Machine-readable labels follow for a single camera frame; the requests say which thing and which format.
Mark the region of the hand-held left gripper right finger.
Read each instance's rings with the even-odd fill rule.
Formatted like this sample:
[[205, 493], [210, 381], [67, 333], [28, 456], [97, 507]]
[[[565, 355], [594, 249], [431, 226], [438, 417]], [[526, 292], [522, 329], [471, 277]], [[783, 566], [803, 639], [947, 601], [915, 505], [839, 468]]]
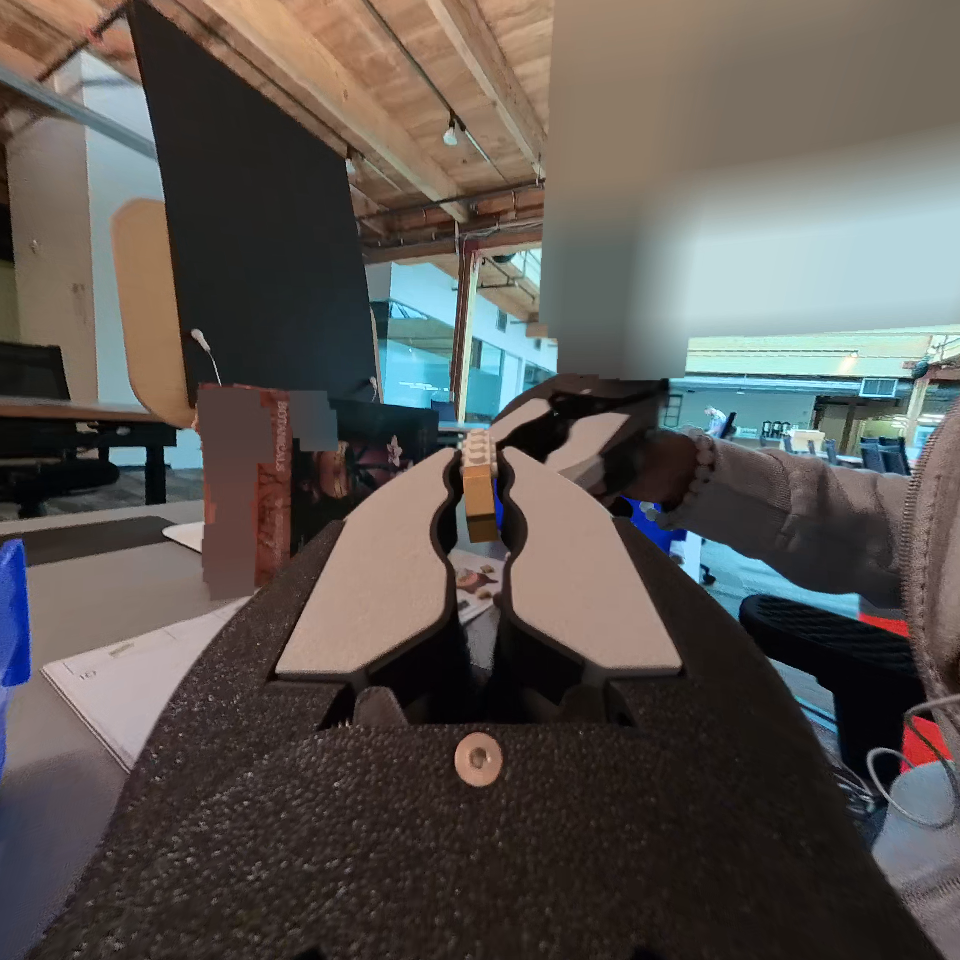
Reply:
[[611, 514], [514, 448], [499, 455], [509, 548], [497, 682], [559, 705], [569, 690], [675, 679], [681, 654]]

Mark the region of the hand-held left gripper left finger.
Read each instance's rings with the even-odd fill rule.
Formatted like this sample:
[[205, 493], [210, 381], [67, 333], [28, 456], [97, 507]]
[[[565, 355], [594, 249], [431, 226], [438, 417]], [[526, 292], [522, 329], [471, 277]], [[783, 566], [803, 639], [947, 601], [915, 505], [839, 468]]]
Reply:
[[455, 450], [439, 450], [349, 515], [279, 656], [279, 679], [428, 689], [470, 675], [449, 559], [459, 466]]

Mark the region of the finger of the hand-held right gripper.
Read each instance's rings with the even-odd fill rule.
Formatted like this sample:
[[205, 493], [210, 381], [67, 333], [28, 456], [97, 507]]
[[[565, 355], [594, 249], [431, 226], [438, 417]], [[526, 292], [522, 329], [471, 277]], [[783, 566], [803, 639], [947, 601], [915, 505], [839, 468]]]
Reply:
[[526, 399], [492, 425], [492, 447], [496, 453], [520, 450], [525, 454], [552, 454], [566, 443], [566, 418], [558, 393]]
[[576, 420], [546, 468], [574, 484], [626, 484], [636, 474], [642, 422], [623, 413]]

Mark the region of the small brick assembly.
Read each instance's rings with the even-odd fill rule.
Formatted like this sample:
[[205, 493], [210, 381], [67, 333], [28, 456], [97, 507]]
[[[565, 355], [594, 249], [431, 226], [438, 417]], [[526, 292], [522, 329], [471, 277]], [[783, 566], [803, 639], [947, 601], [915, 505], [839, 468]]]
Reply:
[[468, 431], [461, 447], [462, 502], [473, 544], [499, 540], [498, 450], [487, 429]]

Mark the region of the person's right hand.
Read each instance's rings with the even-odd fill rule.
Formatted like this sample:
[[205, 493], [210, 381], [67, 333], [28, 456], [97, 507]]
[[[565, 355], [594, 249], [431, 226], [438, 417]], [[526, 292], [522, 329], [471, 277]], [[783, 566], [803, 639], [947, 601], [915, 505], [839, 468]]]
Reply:
[[607, 497], [676, 509], [701, 467], [697, 443], [687, 435], [652, 431], [631, 437], [605, 455]]

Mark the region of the blue plastic bin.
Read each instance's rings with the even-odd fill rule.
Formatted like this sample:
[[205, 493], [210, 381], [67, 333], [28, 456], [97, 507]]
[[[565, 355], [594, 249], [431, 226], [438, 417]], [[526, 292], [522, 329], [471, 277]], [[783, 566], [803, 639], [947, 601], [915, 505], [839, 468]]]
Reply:
[[649, 501], [629, 499], [631, 507], [630, 522], [663, 553], [685, 558], [687, 554], [686, 542], [688, 532], [685, 530], [666, 529], [661, 524], [661, 507]]
[[23, 540], [1, 548], [1, 771], [6, 766], [8, 717], [16, 689], [32, 675], [27, 556]]

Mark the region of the black flower print box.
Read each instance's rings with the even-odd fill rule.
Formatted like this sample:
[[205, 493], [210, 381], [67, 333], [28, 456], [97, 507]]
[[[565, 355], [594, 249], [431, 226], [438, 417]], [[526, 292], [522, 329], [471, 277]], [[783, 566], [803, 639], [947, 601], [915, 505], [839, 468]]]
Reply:
[[263, 395], [273, 459], [258, 465], [254, 586], [266, 586], [332, 522], [438, 448], [436, 410], [329, 399], [321, 391]]

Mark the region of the row of black office chairs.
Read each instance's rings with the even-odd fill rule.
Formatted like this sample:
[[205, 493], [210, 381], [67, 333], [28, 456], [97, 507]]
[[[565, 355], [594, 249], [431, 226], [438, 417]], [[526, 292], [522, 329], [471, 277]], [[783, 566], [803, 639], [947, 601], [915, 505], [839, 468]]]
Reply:
[[781, 449], [788, 453], [809, 455], [825, 460], [831, 466], [873, 471], [879, 474], [909, 476], [912, 466], [905, 438], [860, 433], [853, 438], [853, 447], [844, 453], [838, 441], [823, 431], [801, 429], [787, 421], [763, 421], [757, 438], [762, 449]]

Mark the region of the white instruction booklet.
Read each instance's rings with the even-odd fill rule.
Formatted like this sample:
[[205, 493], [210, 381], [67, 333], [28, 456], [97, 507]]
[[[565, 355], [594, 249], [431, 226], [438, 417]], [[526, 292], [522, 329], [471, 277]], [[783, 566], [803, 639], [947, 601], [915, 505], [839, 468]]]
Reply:
[[[508, 552], [501, 543], [461, 540], [450, 553], [471, 660], [491, 670], [498, 600]], [[54, 661], [46, 681], [129, 774], [164, 707], [214, 637], [248, 603], [243, 597], [202, 616]]]

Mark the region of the black mesh chair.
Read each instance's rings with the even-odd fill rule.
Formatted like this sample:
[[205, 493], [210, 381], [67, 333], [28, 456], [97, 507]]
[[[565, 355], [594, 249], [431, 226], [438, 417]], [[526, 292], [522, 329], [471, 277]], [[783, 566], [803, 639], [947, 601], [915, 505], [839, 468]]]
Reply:
[[859, 601], [856, 619], [773, 595], [744, 599], [739, 621], [771, 660], [833, 696], [843, 762], [869, 778], [868, 754], [901, 750], [906, 712], [925, 700], [904, 614]]

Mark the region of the white gooseneck microphone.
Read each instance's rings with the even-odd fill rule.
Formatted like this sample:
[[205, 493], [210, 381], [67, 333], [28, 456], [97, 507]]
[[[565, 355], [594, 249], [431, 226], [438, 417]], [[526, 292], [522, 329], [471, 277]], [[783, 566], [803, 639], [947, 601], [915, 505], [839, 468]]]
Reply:
[[206, 357], [208, 358], [209, 363], [210, 363], [210, 365], [211, 365], [211, 369], [212, 369], [212, 371], [213, 371], [213, 376], [214, 376], [214, 378], [215, 378], [215, 382], [216, 382], [217, 386], [222, 387], [222, 386], [223, 386], [223, 380], [222, 380], [222, 377], [221, 377], [221, 373], [220, 373], [220, 370], [219, 370], [219, 366], [218, 366], [218, 364], [217, 364], [217, 362], [216, 362], [216, 359], [215, 359], [215, 357], [214, 357], [212, 348], [211, 348], [211, 346], [210, 346], [210, 343], [209, 343], [206, 335], [204, 334], [204, 332], [203, 332], [202, 330], [200, 330], [200, 329], [198, 329], [198, 328], [193, 328], [193, 329], [191, 329], [191, 331], [190, 331], [190, 337], [191, 337], [192, 340], [194, 340], [194, 341], [197, 343], [197, 345], [200, 347], [200, 349], [205, 353], [205, 355], [206, 355]]

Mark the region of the black panel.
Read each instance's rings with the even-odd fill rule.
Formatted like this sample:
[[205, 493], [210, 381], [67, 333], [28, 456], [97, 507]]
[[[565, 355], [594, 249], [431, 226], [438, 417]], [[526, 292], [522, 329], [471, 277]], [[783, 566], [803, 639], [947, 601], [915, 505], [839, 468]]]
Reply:
[[191, 387], [373, 402], [378, 347], [346, 166], [145, 2], [127, 17], [157, 152]]

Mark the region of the background office desks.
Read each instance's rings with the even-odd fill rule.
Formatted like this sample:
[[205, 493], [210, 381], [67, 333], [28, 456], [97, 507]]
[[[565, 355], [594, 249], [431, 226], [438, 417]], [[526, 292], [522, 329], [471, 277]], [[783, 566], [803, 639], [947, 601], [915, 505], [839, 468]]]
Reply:
[[159, 506], [166, 503], [164, 452], [176, 446], [178, 428], [137, 406], [2, 396], [1, 422], [2, 419], [28, 418], [75, 423], [78, 457], [82, 459], [93, 459], [102, 452], [108, 454], [112, 462], [114, 450], [142, 450], [145, 454], [145, 504]]

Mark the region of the curved wooden board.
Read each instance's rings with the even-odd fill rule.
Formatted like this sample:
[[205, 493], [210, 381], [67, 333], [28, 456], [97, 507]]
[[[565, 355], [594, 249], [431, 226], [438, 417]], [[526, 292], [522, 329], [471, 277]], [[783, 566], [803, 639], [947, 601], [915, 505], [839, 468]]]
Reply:
[[111, 218], [110, 235], [131, 390], [163, 423], [192, 428], [196, 410], [188, 395], [164, 203], [129, 200]]

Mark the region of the black office chair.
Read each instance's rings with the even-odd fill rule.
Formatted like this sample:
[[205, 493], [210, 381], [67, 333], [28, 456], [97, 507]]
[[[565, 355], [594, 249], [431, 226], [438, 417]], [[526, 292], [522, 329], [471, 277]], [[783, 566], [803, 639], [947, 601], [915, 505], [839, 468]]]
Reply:
[[[62, 350], [57, 345], [1, 343], [4, 398], [69, 402]], [[107, 453], [78, 456], [77, 424], [66, 420], [2, 418], [1, 500], [20, 520], [45, 515], [45, 504], [114, 486], [118, 467]]]

